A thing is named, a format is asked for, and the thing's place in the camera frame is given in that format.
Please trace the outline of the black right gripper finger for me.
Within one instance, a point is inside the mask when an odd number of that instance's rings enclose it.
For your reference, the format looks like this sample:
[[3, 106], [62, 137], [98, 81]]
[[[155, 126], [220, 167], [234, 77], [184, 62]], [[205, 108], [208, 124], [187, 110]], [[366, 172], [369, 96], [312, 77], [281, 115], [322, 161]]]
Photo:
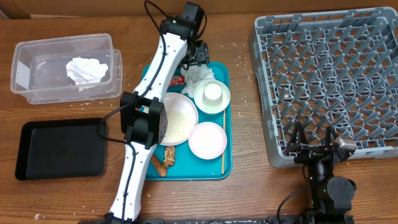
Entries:
[[325, 135], [325, 146], [328, 147], [331, 144], [331, 139], [337, 139], [338, 134], [336, 133], [333, 126], [328, 126], [326, 128], [326, 135]]
[[308, 146], [307, 138], [305, 137], [304, 128], [300, 121], [295, 122], [292, 136], [287, 143], [287, 151], [301, 151], [304, 146]]

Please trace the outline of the red snack wrapper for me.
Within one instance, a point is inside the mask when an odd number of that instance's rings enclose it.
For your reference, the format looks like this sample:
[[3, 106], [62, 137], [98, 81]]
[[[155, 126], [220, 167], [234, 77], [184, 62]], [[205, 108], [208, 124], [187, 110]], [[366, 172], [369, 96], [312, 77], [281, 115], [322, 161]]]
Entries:
[[185, 77], [182, 75], [173, 76], [169, 83], [169, 88], [175, 85], [185, 85]]

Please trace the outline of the white cup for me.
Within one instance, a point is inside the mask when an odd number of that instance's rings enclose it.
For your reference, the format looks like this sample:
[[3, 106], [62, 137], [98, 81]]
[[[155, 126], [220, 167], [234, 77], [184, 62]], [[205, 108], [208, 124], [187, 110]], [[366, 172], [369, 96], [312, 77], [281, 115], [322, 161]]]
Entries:
[[207, 100], [217, 101], [221, 99], [223, 93], [218, 84], [210, 83], [205, 87], [203, 94]]

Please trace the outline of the light green bowl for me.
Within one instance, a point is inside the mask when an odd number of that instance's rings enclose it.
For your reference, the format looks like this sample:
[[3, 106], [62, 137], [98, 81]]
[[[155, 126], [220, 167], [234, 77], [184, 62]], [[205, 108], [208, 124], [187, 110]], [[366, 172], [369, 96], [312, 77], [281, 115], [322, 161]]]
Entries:
[[[218, 84], [222, 89], [222, 97], [217, 101], [207, 100], [203, 94], [205, 87], [210, 83]], [[218, 80], [207, 80], [199, 84], [194, 92], [193, 96], [196, 106], [206, 114], [218, 114], [225, 110], [231, 99], [229, 88]]]

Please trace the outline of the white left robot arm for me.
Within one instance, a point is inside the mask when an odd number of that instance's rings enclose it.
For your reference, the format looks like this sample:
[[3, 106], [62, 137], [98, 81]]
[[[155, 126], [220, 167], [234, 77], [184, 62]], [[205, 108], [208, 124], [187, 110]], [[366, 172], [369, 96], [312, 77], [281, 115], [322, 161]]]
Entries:
[[156, 25], [159, 45], [149, 69], [132, 93], [122, 94], [117, 112], [121, 115], [126, 156], [109, 212], [110, 223], [134, 223], [139, 217], [149, 162], [167, 128], [165, 94], [176, 68], [183, 59], [190, 59], [188, 48], [202, 35], [203, 19], [204, 16], [168, 16]]

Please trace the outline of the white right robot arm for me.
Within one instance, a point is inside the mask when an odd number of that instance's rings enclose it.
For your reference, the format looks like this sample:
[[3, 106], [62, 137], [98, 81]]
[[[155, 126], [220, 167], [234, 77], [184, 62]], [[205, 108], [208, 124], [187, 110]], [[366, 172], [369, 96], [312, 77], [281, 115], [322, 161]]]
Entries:
[[337, 163], [346, 161], [356, 150], [352, 138], [339, 136], [332, 126], [326, 128], [325, 143], [319, 146], [309, 145], [301, 122], [294, 126], [292, 137], [286, 150], [295, 152], [296, 164], [303, 165], [302, 173], [308, 181], [307, 189], [311, 193], [312, 207], [300, 215], [282, 218], [281, 206], [277, 210], [277, 221], [283, 223], [306, 224], [354, 224], [354, 218], [346, 213], [352, 209], [352, 200], [356, 190], [353, 180], [334, 175]]

